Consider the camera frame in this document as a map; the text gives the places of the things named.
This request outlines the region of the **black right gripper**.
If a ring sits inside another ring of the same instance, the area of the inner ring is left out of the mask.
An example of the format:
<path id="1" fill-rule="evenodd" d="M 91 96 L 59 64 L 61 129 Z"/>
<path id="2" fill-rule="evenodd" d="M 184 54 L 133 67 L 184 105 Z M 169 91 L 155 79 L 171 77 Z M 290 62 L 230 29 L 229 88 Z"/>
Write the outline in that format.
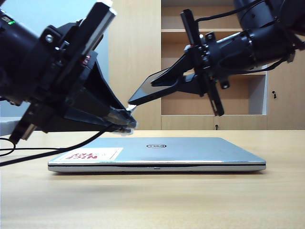
<path id="1" fill-rule="evenodd" d="M 237 67 L 225 69 L 222 61 L 228 61 L 229 66 L 240 60 L 249 58 L 250 50 L 247 47 L 249 39 L 243 33 L 236 33 L 221 41 L 216 41 L 213 32 L 200 38 L 198 21 L 193 17 L 190 9 L 181 13 L 181 18 L 190 44 L 184 49 L 184 54 L 164 73 L 151 82 L 152 86 L 173 85 L 179 77 L 182 81 L 178 86 L 179 92 L 198 94 L 203 97 L 208 94 L 213 112 L 217 116 L 224 114 L 216 82 L 221 88 L 229 87 L 228 76 L 243 74 Z M 194 73 L 183 75 L 194 69 Z"/>

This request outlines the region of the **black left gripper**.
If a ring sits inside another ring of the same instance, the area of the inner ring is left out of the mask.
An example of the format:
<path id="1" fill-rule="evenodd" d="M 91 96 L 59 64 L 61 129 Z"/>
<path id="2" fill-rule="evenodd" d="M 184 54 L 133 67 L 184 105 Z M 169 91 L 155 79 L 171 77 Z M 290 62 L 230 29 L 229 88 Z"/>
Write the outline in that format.
<path id="1" fill-rule="evenodd" d="M 30 106 L 10 135 L 12 142 L 44 132 L 129 132 L 137 121 L 104 79 L 94 50 L 116 13 L 97 2 L 88 15 L 40 36 L 9 19 L 9 102 Z"/>

